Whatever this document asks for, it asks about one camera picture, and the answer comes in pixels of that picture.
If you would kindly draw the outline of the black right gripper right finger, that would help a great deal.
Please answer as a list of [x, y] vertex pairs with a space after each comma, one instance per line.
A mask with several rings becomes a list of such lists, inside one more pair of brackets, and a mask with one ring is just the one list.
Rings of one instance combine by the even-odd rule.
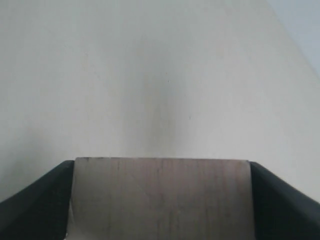
[[257, 162], [250, 162], [257, 240], [318, 240], [320, 204]]

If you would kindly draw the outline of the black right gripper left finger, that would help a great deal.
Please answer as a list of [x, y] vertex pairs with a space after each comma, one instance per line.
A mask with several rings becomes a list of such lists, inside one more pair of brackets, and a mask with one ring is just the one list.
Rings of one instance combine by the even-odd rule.
[[67, 235], [74, 161], [66, 160], [0, 203], [2, 240], [63, 240]]

